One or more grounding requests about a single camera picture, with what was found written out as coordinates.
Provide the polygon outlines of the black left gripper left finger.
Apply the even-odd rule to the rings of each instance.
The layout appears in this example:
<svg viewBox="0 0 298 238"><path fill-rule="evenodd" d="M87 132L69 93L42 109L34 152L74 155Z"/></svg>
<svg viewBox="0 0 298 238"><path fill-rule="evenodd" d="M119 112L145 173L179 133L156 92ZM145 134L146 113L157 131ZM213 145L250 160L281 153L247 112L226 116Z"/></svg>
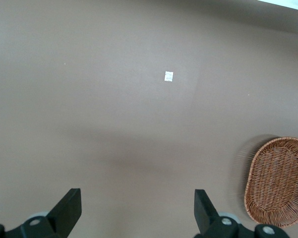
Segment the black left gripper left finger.
<svg viewBox="0 0 298 238"><path fill-rule="evenodd" d="M81 189L72 188L47 215L29 218L10 231L0 224L0 238L66 238L81 214Z"/></svg>

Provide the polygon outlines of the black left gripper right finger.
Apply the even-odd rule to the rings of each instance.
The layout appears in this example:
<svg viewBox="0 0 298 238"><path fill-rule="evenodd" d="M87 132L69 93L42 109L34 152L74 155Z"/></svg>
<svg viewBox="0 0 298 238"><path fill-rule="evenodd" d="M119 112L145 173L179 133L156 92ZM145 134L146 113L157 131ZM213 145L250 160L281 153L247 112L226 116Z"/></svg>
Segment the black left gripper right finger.
<svg viewBox="0 0 298 238"><path fill-rule="evenodd" d="M194 191L194 217L199 229L197 238L287 238L289 235L273 225L259 224L249 230L235 219L220 216L206 191Z"/></svg>

